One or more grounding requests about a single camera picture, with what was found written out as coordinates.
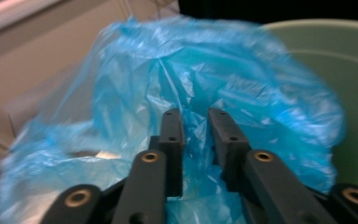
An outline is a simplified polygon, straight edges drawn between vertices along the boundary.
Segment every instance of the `plastic bag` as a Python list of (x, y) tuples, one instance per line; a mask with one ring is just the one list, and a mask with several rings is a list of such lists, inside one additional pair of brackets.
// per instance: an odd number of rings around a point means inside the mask
[(182, 113), (186, 149), (184, 196), (167, 202), (169, 222), (243, 223), (239, 195), (213, 165), (208, 107), (230, 113), (253, 148), (280, 155), (304, 184), (334, 184), (330, 149), (344, 135), (343, 110), (279, 39), (241, 21), (129, 20), (99, 33), (12, 146), (0, 223), (36, 223), (73, 185), (117, 183), (171, 108)]

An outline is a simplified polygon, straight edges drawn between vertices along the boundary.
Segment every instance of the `bin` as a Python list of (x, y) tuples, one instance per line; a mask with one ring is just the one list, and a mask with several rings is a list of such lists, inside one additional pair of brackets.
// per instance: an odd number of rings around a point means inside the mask
[(337, 182), (358, 184), (358, 21), (281, 21), (266, 27), (339, 95), (347, 134), (333, 148)]

